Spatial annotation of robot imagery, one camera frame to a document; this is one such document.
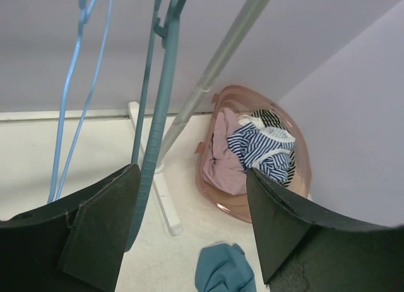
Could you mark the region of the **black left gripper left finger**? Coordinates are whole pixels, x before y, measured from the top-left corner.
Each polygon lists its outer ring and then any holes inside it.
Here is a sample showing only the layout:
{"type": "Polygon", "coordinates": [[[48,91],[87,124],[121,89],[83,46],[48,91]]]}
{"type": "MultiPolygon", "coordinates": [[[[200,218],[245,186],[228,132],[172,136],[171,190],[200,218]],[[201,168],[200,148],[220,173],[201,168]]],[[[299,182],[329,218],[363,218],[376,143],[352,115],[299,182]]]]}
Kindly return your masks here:
{"type": "Polygon", "coordinates": [[[1,222],[2,291],[114,291],[140,187],[127,165],[1,222]]]}

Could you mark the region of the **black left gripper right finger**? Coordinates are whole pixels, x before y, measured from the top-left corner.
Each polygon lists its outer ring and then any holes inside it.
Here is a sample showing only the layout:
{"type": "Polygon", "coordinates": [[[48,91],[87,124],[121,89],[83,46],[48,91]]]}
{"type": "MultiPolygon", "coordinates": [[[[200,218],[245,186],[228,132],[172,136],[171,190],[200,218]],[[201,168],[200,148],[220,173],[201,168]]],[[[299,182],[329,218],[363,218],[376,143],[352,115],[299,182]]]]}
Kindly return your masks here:
{"type": "Polygon", "coordinates": [[[402,291],[403,227],[326,209],[250,170],[247,199],[271,291],[402,291]]]}

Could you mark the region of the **teal tank top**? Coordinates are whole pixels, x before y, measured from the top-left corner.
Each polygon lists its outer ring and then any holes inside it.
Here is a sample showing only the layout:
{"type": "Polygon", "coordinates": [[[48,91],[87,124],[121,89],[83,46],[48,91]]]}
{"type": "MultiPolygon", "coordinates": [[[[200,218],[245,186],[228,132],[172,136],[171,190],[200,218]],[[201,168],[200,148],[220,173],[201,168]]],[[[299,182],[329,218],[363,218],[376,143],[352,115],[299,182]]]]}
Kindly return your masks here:
{"type": "Polygon", "coordinates": [[[201,249],[195,287],[202,292],[253,292],[256,282],[245,252],[236,243],[216,243],[201,249]]]}

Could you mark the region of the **teal plastic hanger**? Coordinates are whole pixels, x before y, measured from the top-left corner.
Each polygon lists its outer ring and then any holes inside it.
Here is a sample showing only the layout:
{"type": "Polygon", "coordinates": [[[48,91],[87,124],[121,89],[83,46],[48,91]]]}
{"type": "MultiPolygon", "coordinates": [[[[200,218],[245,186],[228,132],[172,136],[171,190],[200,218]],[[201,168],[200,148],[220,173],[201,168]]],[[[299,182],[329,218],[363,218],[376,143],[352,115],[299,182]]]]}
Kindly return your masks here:
{"type": "Polygon", "coordinates": [[[131,250],[141,228],[142,220],[145,215],[145,209],[153,183],[153,177],[157,167],[158,155],[160,153],[160,148],[162,145],[163,131],[167,118],[170,96],[172,93],[172,85],[174,81],[179,41],[180,18],[186,1],[187,0],[170,0],[170,4],[165,17],[165,22],[163,25],[160,25],[160,18],[158,17],[158,11],[160,9],[162,0],[155,0],[154,2],[145,71],[141,88],[140,105],[138,109],[135,137],[131,156],[132,164],[138,162],[138,157],[140,154],[146,99],[152,69],[155,37],[157,35],[162,38],[162,46],[165,49],[165,54],[163,58],[162,72],[160,75],[157,99],[153,111],[151,127],[141,165],[140,189],[133,213],[133,219],[128,235],[128,240],[126,242],[126,252],[131,250]]]}

